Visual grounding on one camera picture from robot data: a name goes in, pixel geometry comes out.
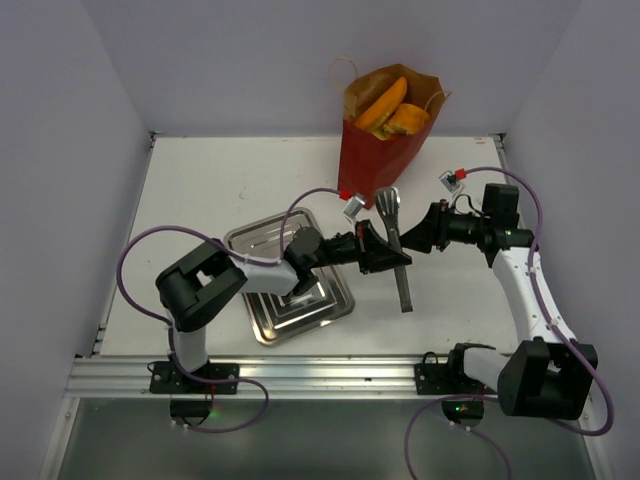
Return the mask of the metal tongs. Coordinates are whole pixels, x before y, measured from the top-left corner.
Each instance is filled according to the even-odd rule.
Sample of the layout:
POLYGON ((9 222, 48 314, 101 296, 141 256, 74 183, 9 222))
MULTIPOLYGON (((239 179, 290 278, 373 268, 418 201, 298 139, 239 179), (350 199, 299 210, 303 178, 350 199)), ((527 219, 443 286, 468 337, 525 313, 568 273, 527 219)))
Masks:
MULTIPOLYGON (((385 226, 389 244, 395 250, 402 252, 398 224, 400 197, 397 189, 395 187, 382 187, 377 189, 375 191, 374 201, 376 210, 385 226)), ((394 274, 401 312, 412 312, 413 304, 406 268, 404 266, 396 267, 394 269, 394 274)))

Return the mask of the red paper bag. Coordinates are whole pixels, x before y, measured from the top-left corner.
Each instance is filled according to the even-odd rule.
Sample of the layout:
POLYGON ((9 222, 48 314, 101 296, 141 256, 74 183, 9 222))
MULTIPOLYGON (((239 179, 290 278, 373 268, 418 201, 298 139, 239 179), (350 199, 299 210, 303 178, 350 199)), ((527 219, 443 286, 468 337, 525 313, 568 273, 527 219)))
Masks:
POLYGON ((362 195, 370 208, 375 191, 393 185, 416 157, 451 92, 443 88, 438 77, 400 63, 361 73, 353 60, 343 60, 351 65, 354 76, 339 88, 343 121, 337 189, 362 195), (431 120, 414 135, 387 135, 384 124, 371 132, 357 128, 355 120, 401 76, 407 80, 402 103, 424 108, 431 120))

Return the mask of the round flower bread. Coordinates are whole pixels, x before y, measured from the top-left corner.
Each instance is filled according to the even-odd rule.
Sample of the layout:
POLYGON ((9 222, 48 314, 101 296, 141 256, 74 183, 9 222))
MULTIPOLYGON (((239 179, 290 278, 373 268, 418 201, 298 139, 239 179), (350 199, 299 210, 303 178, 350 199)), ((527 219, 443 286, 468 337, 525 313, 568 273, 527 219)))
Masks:
POLYGON ((401 103, 384 123, 387 135, 414 135, 431 120, 424 109, 409 103, 401 103))

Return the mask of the long bread loaf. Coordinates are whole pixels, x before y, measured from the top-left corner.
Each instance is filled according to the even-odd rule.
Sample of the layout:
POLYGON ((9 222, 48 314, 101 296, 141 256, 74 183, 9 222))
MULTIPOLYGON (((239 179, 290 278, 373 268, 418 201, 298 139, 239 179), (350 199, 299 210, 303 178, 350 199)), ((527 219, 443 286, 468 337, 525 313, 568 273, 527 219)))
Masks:
POLYGON ((355 120, 354 125, 368 132, 378 129, 402 103, 406 92, 407 80, 401 76, 355 120))

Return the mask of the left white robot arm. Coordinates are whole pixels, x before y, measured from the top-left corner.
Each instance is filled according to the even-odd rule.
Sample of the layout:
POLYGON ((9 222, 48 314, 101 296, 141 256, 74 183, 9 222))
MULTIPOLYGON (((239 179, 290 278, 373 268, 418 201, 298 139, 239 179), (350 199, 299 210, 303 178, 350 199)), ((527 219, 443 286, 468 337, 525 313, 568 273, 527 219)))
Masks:
POLYGON ((238 294, 300 295, 316 282, 317 268, 355 263, 363 274, 412 264, 409 255, 384 240, 368 220, 326 239, 314 227, 296 231, 281 260, 240 256, 214 243, 200 244, 155 280, 169 314, 172 379, 185 392, 201 390, 208 379, 206 327, 238 294))

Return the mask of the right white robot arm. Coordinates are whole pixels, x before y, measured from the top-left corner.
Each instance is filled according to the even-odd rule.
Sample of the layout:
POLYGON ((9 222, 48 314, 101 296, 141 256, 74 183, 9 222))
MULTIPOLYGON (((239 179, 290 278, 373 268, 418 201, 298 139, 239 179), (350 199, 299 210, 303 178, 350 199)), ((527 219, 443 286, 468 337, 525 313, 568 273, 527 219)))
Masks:
POLYGON ((519 190, 489 183, 481 212, 462 214, 447 201, 432 203, 424 219, 403 234, 404 248, 422 253, 450 243, 476 246, 500 282, 514 320, 518 346, 509 356, 495 348, 458 343, 445 379, 468 392, 478 383, 496 393, 508 416, 576 420, 598 364, 593 346, 579 343, 546 286, 534 234, 518 226, 519 190))

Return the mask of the metal tray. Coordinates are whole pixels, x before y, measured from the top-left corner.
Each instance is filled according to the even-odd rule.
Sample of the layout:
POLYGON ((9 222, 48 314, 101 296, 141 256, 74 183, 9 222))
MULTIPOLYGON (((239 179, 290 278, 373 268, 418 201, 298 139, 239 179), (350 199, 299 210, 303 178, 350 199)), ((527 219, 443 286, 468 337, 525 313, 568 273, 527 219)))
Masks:
MULTIPOLYGON (((229 231, 224 243, 239 253, 258 257, 274 257, 279 242, 288 244, 294 233, 303 227, 318 228, 311 210, 298 207, 282 222, 276 214, 229 231)), ((308 331, 324 327, 351 313, 355 299, 340 268, 322 267, 314 270, 317 282, 306 293, 280 297, 266 293, 244 293, 256 340, 273 346, 308 331)))

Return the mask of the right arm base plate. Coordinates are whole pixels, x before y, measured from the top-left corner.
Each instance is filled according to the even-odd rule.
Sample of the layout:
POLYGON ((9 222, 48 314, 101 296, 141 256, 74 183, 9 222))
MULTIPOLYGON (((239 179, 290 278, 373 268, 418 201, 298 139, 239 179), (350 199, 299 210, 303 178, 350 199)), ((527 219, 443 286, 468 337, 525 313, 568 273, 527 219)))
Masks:
POLYGON ((414 385, 418 395, 482 394, 484 386, 461 373, 456 373, 449 365, 447 357, 427 351, 413 366, 414 385))

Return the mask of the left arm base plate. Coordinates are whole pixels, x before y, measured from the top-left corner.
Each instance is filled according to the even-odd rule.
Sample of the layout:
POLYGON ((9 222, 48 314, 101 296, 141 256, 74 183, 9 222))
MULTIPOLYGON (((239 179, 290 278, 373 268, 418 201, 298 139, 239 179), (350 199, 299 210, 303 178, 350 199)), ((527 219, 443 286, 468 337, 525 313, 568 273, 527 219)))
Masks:
POLYGON ((169 360, 152 362, 149 392, 166 395, 235 395, 240 367, 236 363, 207 363, 189 375, 169 360))

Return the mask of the aluminium mounting rail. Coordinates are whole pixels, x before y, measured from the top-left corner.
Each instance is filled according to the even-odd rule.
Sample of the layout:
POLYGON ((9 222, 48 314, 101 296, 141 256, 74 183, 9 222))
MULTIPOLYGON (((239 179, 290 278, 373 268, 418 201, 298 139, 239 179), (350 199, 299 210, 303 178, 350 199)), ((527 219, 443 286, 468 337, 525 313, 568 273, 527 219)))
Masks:
MULTIPOLYGON (((150 398, 153 357, 76 359, 63 390, 66 398, 150 398)), ((408 400, 417 396, 419 356, 214 357, 235 363, 243 378, 264 385, 272 400, 408 400)))

